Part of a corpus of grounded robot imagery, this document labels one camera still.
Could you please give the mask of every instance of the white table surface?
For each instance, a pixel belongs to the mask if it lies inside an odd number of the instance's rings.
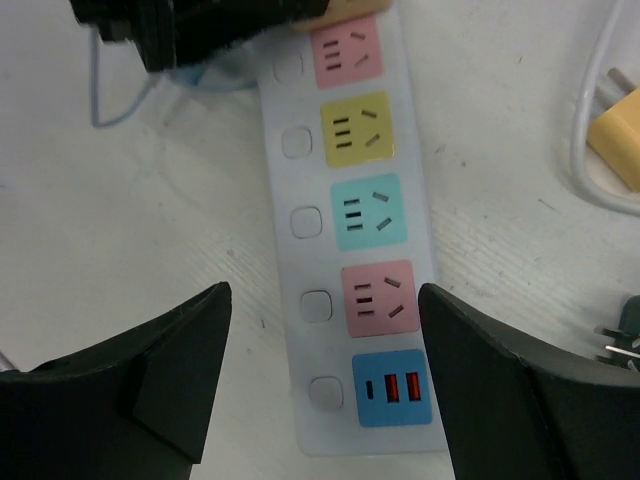
[[[441,285],[594,355],[593,327],[640,292],[640,221],[585,203],[568,175],[577,86],[608,2],[400,2]],[[0,10],[0,349],[29,370],[227,280],[233,322],[195,480],[452,479],[447,454],[298,451],[257,92],[197,97],[163,82],[133,120],[95,131],[88,33],[68,2]],[[115,113],[144,72],[131,48],[104,60]]]

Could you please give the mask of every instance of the white power strip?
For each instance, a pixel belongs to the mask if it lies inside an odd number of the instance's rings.
[[[300,448],[445,450],[417,308],[436,265],[397,7],[272,31],[256,49]]]

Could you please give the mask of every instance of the usb port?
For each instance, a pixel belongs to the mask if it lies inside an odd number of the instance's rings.
[[[400,391],[398,390],[398,377],[396,375],[385,375],[384,384],[387,388],[387,402],[399,403]]]
[[[407,373],[407,388],[409,390],[409,401],[419,402],[422,400],[420,393],[420,378],[417,372]]]

